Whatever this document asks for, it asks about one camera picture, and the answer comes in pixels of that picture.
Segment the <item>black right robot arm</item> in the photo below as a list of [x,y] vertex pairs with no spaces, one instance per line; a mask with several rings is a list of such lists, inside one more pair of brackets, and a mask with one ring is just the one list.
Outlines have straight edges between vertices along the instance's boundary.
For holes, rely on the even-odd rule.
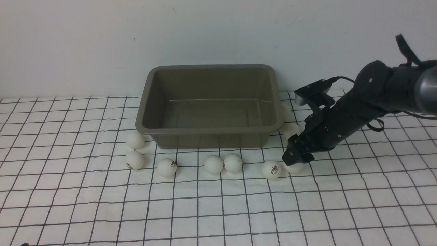
[[304,130],[287,141],[282,156],[287,166],[313,161],[314,153],[331,151],[386,114],[436,117],[436,61],[395,68],[381,61],[371,62],[359,72],[352,89],[334,100],[327,91],[338,79],[319,80],[295,91],[313,113],[305,119]]

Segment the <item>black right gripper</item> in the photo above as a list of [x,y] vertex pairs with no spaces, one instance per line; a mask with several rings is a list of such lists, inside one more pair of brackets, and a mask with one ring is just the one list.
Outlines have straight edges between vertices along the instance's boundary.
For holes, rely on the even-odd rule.
[[300,151],[295,146],[299,135],[294,134],[287,140],[282,160],[286,166],[310,163],[315,160],[314,153],[332,150],[383,114],[381,108],[362,102],[354,92],[348,92],[334,106],[314,112],[305,119],[305,129],[300,134]]

